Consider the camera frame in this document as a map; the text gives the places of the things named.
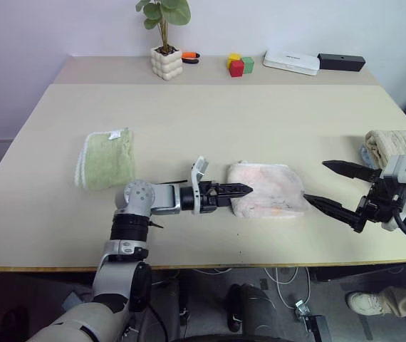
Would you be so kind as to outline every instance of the table edge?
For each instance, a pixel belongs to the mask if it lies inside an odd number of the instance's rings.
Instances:
[[[312,264],[205,264],[205,265],[156,265],[153,269],[219,269],[242,267],[325,267],[325,266],[361,266],[375,264],[406,263],[406,259],[398,260],[373,260],[373,261],[348,261],[348,262],[317,262]],[[97,267],[22,267],[0,266],[0,272],[94,272]]]

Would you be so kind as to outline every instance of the white sneaker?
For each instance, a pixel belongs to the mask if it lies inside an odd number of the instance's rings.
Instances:
[[[345,300],[349,308],[360,315],[374,316],[390,313],[390,310],[380,299],[378,294],[353,292]]]

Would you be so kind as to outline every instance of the white router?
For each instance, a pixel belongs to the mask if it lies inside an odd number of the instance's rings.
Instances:
[[[304,73],[306,75],[317,75],[320,68],[320,60],[317,57],[304,55],[295,52],[272,52],[267,51],[263,64],[271,68]]]

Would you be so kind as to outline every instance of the white wall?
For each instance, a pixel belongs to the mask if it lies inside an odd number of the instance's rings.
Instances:
[[[17,134],[67,54],[145,55],[159,43],[136,0],[0,0],[0,138]],[[406,0],[189,0],[171,43],[206,55],[269,46],[359,54],[406,105]]]

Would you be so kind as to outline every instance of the beige towel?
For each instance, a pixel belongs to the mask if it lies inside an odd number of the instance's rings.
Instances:
[[[392,155],[406,153],[406,130],[371,130],[365,146],[371,159],[383,169]]]

